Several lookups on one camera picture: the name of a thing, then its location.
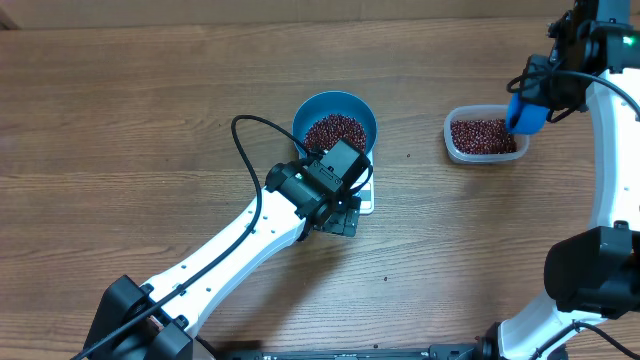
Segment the blue plastic scoop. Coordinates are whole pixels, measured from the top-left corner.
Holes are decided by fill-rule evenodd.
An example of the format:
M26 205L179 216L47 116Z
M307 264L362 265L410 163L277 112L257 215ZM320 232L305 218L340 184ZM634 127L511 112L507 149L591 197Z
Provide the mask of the blue plastic scoop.
M508 105L506 130L516 135L534 135L547 122L549 108L525 102L520 94L514 94Z

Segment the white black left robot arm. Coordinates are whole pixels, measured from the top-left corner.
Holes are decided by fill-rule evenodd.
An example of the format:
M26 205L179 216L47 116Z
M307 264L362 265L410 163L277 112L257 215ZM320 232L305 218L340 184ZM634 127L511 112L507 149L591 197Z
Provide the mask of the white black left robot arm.
M102 296L81 359L208 359L195 344L220 303L257 267L314 230L354 236L372 175L346 140L278 163L243 212L179 264L141 285L122 276Z

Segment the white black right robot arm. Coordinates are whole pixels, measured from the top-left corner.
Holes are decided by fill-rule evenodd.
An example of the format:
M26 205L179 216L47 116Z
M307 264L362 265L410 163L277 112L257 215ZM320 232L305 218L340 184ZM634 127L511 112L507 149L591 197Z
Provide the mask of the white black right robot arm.
M549 55L512 79L506 128L533 135L576 111L594 132L595 192L585 232L555 244L544 290L492 326L477 359L563 359L584 329L639 309L639 33L627 1L575 2L549 24Z

